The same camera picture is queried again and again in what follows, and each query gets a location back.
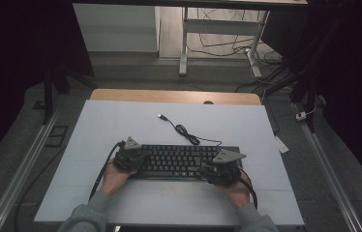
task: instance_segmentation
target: table leg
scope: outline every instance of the table leg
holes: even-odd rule
[[[256,64],[256,47],[259,44],[260,36],[262,35],[263,28],[265,27],[266,18],[268,17],[269,12],[261,12],[262,17],[258,24],[258,28],[256,29],[256,34],[254,36],[253,44],[251,45],[251,49],[247,52],[248,60],[250,61],[251,69],[254,74],[254,77],[261,77],[261,73],[259,71],[259,67]]]
[[[188,8],[184,8],[184,19],[182,22],[182,45],[180,56],[180,70],[179,75],[185,76],[187,74],[187,29],[188,29]]]

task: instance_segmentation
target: desk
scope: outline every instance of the desk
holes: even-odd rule
[[[241,97],[244,100],[234,101]],[[203,100],[216,104],[202,104]],[[304,224],[265,109],[256,95],[147,90],[93,93],[35,221],[62,222],[76,205],[86,203],[109,150],[128,136],[141,144],[188,145],[171,125],[157,119],[158,113],[183,124],[191,133],[239,146],[247,155],[242,163],[253,179],[260,213],[268,214],[276,224]],[[202,145],[211,143],[202,141]],[[121,225],[239,225],[226,197],[202,182],[129,180],[114,195],[108,216],[110,223]]]

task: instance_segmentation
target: gray sleeve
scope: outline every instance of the gray sleeve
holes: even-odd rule
[[[96,191],[87,205],[75,207],[72,215],[64,221],[59,232],[99,232],[106,231],[106,208],[111,201],[111,195]]]
[[[253,203],[241,207],[236,212],[243,232],[279,232],[269,216],[261,216]]]

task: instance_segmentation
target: human hand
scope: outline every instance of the human hand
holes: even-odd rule
[[[112,159],[110,159],[108,165],[106,166],[101,190],[105,193],[113,195],[122,186],[124,186],[127,179],[133,174],[136,174],[136,171],[127,173],[119,170],[114,166],[114,164],[112,164]]]
[[[242,170],[241,170],[241,178],[248,183],[251,182],[247,174],[245,174],[245,172]],[[234,184],[227,187],[225,186],[216,186],[216,187],[226,194],[226,196],[229,198],[229,201],[237,209],[251,202],[250,191],[239,181],[236,181]]]

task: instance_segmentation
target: black keyboard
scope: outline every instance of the black keyboard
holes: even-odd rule
[[[238,147],[226,146],[142,145],[141,149],[144,165],[131,176],[133,179],[205,181],[201,171],[214,171],[206,160],[222,149],[239,152]]]

